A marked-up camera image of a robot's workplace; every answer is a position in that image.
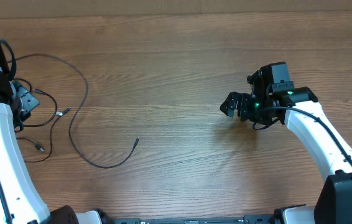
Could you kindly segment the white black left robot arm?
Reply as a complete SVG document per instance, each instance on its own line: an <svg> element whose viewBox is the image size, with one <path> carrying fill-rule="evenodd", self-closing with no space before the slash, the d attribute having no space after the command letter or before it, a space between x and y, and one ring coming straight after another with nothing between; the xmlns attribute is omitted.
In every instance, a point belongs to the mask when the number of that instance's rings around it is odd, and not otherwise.
<svg viewBox="0 0 352 224"><path fill-rule="evenodd" d="M50 211L36 191L21 154L16 128L23 127L38 100L17 80L0 40L0 223L102 223L100 213L76 213L68 206Z"/></svg>

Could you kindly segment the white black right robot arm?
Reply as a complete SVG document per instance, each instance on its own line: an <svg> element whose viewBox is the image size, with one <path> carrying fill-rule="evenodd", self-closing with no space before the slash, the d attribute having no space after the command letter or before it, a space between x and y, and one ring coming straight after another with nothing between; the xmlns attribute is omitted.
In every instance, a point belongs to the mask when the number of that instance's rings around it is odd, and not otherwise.
<svg viewBox="0 0 352 224"><path fill-rule="evenodd" d="M305 146L324 185L315 206L292 205L272 215L246 215L243 223L352 223L352 148L333 127L316 95L295 87L285 62L270 63L247 77L250 93L231 92L220 105L226 116L287 126Z"/></svg>

